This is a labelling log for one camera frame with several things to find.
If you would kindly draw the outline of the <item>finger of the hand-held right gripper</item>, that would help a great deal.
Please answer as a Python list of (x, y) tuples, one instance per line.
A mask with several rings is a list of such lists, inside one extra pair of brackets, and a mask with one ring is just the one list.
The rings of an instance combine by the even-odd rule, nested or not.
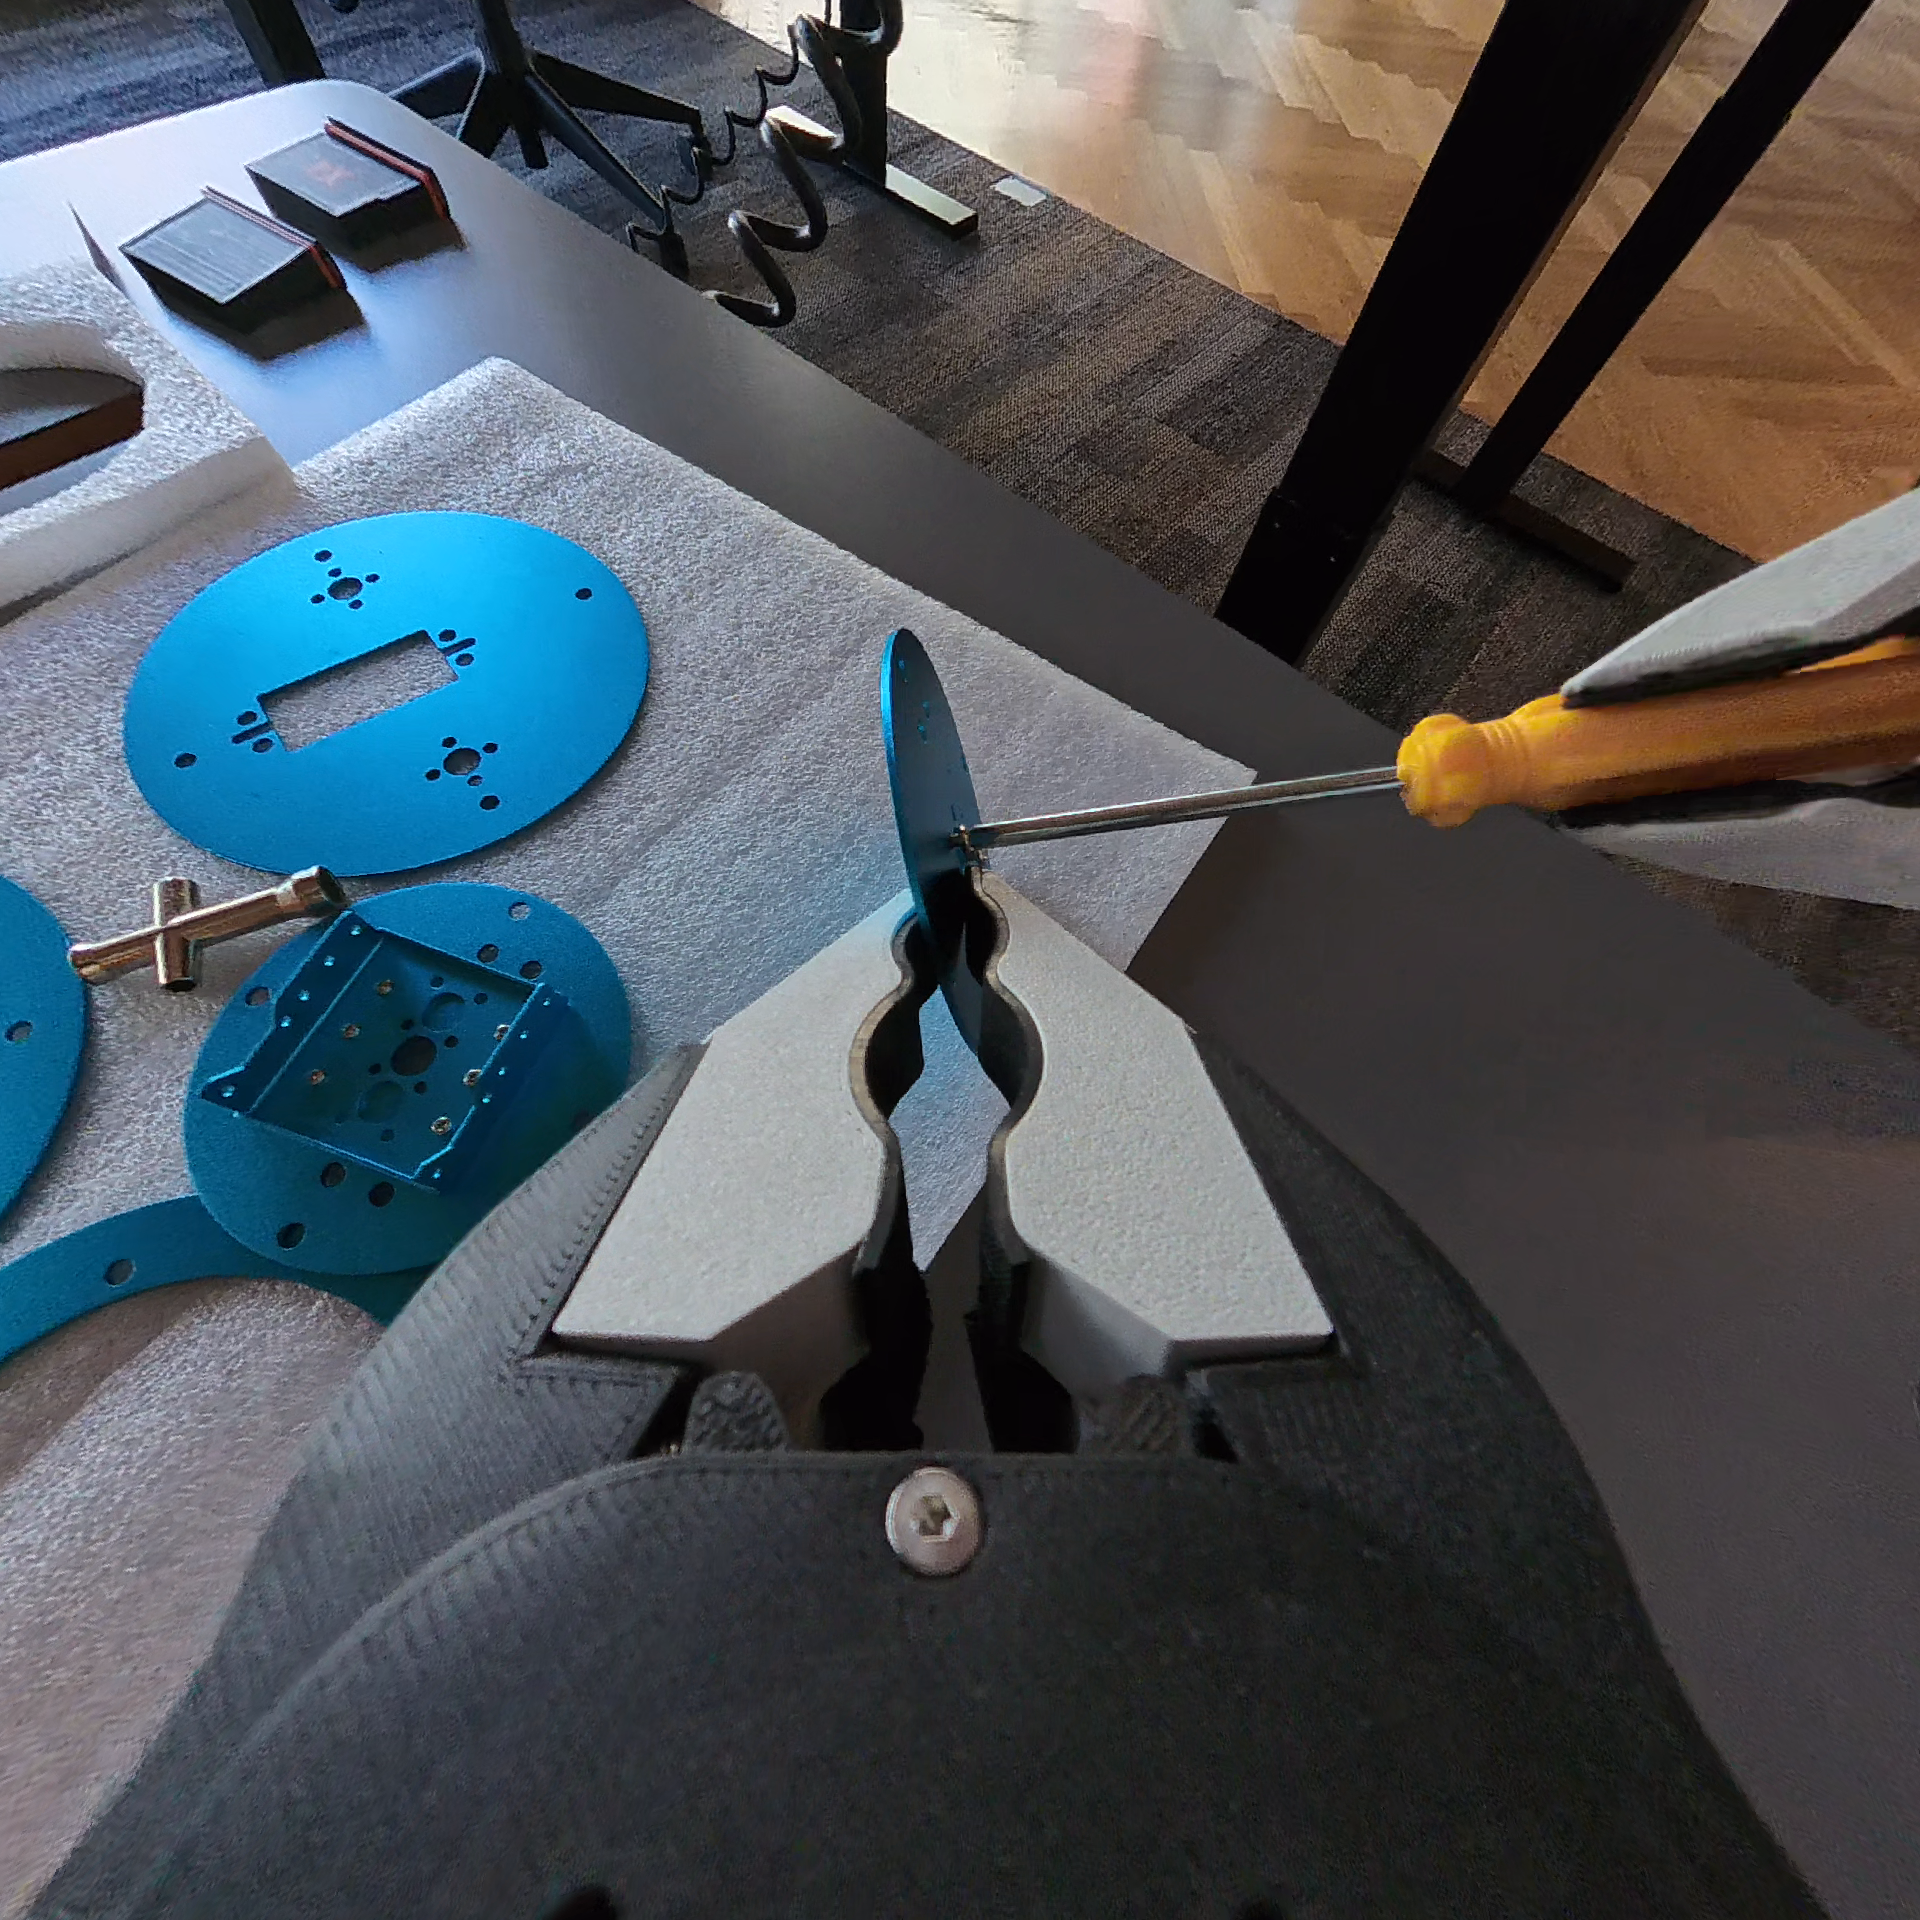
[(1917, 495), (1672, 611), (1562, 684), (1569, 709), (1769, 679), (1917, 632)]
[(1774, 783), (1590, 806), (1582, 844), (1772, 892), (1917, 909), (1912, 783)]

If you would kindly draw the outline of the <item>grey desk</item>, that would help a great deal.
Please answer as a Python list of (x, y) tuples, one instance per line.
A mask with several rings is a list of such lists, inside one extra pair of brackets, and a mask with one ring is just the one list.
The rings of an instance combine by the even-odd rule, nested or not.
[[(253, 358), (147, 317), (301, 461), (491, 358), (1264, 775), (1386, 733), (979, 469), (353, 83), (3, 163), (3, 269), (338, 117), (462, 248)], [(1915, 1914), (1915, 1063), (1549, 828), (1227, 825), (1134, 970), (1448, 1255), (1596, 1479), (1650, 1620), (1833, 1916)]]

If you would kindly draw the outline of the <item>metal cross wrench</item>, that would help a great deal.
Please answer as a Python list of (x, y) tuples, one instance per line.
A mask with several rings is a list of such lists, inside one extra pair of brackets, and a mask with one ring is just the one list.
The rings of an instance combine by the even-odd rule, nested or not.
[(166, 876), (154, 882), (152, 900), (152, 924), (66, 950), (67, 964), (85, 985), (100, 987), (152, 968), (164, 991), (185, 994), (200, 985), (202, 949), (282, 922), (328, 918), (349, 907), (340, 881), (319, 867), (215, 905), (202, 905), (193, 881)]

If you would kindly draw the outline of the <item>blue disc with bracket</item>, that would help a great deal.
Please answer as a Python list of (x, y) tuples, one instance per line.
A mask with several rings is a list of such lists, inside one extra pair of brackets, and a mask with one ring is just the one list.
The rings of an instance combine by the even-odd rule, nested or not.
[(559, 907), (433, 882), (294, 937), (234, 993), (182, 1110), (193, 1189), (319, 1277), (437, 1265), (623, 1091), (625, 988)]

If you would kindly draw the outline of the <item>black desk leg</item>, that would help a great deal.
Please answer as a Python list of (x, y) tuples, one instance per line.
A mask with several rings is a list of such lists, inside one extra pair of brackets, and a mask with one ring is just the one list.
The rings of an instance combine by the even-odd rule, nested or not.
[(900, 2), (843, 2), (835, 19), (797, 17), (788, 28), (791, 50), (827, 89), (838, 130), (793, 109), (771, 109), (766, 130), (779, 133), (793, 157), (838, 167), (948, 237), (971, 237), (978, 231), (971, 206), (891, 164), (888, 62), (902, 28)]
[(1514, 484), (1540, 457), (1627, 332), (1668, 286), (1714, 218), (1781, 133), (1868, 13), (1868, 2), (1788, 2), (1691, 133), (1623, 239), (1576, 303), (1517, 394), (1468, 463), (1428, 446), (1411, 477), (1464, 510), (1546, 548), (1618, 591), (1635, 561)]
[(1307, 654), (1423, 446), (1668, 68), (1699, 2), (1508, 2), (1227, 579), (1215, 618)]

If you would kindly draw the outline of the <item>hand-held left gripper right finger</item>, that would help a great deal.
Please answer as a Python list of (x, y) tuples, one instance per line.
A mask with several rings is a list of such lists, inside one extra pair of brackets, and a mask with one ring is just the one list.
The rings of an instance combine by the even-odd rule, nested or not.
[(1000, 878), (988, 980), (1038, 1084), (1002, 1146), (1019, 1346), (1070, 1394), (1312, 1352), (1332, 1322), (1189, 1028)]

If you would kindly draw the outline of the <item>large blue round plate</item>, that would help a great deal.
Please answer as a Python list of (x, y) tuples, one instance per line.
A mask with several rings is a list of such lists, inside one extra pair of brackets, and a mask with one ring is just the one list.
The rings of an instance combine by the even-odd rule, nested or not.
[(198, 592), (128, 693), (160, 819), (251, 868), (431, 867), (525, 828), (631, 728), (642, 614), (588, 550), (411, 512), (285, 540)]

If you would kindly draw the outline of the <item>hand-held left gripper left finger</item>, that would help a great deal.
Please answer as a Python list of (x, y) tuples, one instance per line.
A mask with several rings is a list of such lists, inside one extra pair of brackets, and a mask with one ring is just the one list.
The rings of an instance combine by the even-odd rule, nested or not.
[(915, 1409), (929, 1313), (891, 1117), (923, 1068), (923, 959), (900, 895), (710, 1035), (559, 1342), (754, 1372), (784, 1413), (864, 1363)]

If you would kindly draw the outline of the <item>white foam frame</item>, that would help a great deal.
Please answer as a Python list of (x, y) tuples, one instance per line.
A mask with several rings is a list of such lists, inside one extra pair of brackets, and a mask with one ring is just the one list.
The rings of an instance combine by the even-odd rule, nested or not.
[(2, 283), (2, 368), (113, 372), (141, 388), (141, 428), (106, 466), (2, 516), (2, 606), (57, 592), (256, 488), (292, 492), (285, 461), (104, 276), (53, 260)]

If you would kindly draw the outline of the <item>small blue round plate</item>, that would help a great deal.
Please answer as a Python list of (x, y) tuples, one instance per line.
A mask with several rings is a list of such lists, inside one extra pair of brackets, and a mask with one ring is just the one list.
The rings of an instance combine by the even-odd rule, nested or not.
[(957, 1035), (978, 1049), (984, 991), (967, 928), (979, 900), (962, 832), (979, 822), (979, 808), (940, 674), (906, 629), (883, 649), (880, 730), (902, 862), (933, 973)]

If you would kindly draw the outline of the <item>black star stand base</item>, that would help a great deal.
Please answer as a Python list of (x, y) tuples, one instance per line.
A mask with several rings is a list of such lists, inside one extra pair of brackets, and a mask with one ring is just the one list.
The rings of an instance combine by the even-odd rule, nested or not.
[[(654, 245), (663, 265), (684, 272), (684, 247), (676, 232), (671, 205), (695, 205), (706, 192), (710, 144), (700, 111), (658, 93), (600, 74), (554, 54), (530, 50), (515, 28), (509, 4), (476, 2), (476, 44), (457, 57), (398, 86), (389, 97), (426, 121), (457, 117), (456, 139), (494, 157), (501, 139), (513, 133), (525, 164), (547, 167), (544, 139), (550, 136), (588, 164), (607, 187), (622, 194), (642, 218), (629, 239)], [(684, 130), (684, 157), (691, 167), (690, 199), (671, 190), (651, 190), (611, 155), (588, 128), (580, 111)]]

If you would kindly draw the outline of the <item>white foam sheet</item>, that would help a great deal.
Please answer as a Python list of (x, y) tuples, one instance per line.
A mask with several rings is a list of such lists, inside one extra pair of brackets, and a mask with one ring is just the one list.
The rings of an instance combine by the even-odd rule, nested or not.
[[(3, 629), (3, 876), (80, 939), (150, 885), (256, 882), (178, 841), (121, 750), (131, 672), (213, 579), (323, 525), (513, 516), (607, 565), (648, 690), (598, 778), (452, 867), (527, 885), (611, 954), (635, 1073), (894, 896), (886, 639), (935, 656), (988, 811), (1243, 785), (1250, 749), (1163, 728), (508, 363), (484, 363)], [(3, 1916), (28, 1909), (203, 1660), (313, 1422), (378, 1329), (294, 1284), (179, 1284), (3, 1366)]]

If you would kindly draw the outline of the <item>black flat device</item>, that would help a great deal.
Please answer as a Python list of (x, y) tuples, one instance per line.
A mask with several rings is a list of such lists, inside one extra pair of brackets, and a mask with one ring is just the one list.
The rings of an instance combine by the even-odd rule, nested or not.
[(340, 292), (332, 256), (303, 232), (205, 188), (120, 253), (182, 315), (251, 334)]
[(276, 218), (353, 256), (392, 250), (408, 234), (450, 222), (431, 169), (335, 118), (322, 133), (247, 160), (247, 177)]

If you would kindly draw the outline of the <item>yellow handled screwdriver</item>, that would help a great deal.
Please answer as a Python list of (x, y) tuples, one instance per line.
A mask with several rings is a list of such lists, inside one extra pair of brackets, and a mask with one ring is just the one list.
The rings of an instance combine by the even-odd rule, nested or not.
[(1769, 681), (1744, 681), (1603, 707), (1549, 695), (1489, 721), (1430, 717), (1401, 741), (1391, 768), (1254, 783), (990, 825), (951, 826), (949, 848), (991, 848), (1106, 835), (1327, 798), (1400, 794), (1437, 828), (1476, 813), (1560, 813), (1687, 794), (1913, 758), (1917, 643), (1873, 641)]

